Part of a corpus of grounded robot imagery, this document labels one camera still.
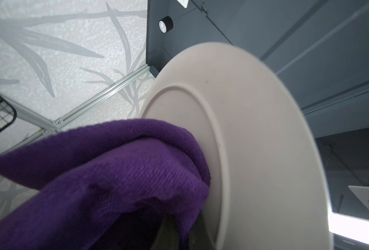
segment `beige plate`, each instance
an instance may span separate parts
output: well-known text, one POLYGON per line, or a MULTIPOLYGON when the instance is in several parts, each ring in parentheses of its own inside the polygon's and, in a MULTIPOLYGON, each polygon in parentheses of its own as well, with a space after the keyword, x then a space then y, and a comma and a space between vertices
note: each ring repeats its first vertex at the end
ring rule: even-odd
POLYGON ((160 72, 141 116, 189 130, 211 171, 204 208, 218 250, 332 249, 329 195, 302 113, 246 51, 193 46, 160 72))

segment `light strip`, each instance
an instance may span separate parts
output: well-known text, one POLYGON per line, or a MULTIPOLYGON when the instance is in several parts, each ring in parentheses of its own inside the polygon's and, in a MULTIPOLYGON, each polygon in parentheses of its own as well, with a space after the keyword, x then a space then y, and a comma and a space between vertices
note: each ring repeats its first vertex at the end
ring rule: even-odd
POLYGON ((329 213, 329 231, 369 244, 369 220, 329 213))

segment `gray ceiling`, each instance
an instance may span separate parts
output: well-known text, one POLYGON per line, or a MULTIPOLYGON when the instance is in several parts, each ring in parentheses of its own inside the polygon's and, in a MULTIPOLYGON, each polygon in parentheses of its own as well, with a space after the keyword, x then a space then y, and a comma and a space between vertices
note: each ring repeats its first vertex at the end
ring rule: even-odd
POLYGON ((317 146, 324 165, 331 155, 327 171, 369 170, 369 128, 321 137, 317 146))
POLYGON ((147 63, 157 71, 203 42, 260 58, 296 99, 315 137, 369 127, 369 1, 149 0, 147 63), (179 17, 163 34, 158 21, 179 17))

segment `patterned wall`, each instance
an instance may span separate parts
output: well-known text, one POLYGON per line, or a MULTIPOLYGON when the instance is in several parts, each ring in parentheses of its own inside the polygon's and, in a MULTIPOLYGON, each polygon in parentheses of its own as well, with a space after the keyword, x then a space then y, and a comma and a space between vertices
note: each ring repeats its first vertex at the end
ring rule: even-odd
POLYGON ((0 0, 0 92, 55 120, 145 63, 147 0, 0 0))
MULTIPOLYGON (((0 92, 61 117, 145 64, 146 15, 147 0, 0 0, 0 92)), ((63 130, 137 117, 153 81, 145 73, 63 130)), ((37 130, 17 120, 0 153, 37 130)), ((0 176, 0 219, 36 193, 0 176)))

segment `white card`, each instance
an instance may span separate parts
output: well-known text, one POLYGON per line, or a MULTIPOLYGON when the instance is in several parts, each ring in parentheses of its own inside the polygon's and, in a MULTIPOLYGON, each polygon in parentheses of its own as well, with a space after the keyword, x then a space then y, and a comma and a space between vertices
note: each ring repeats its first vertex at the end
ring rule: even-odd
POLYGON ((188 0, 178 0, 178 2, 183 5, 183 7, 187 8, 188 0))

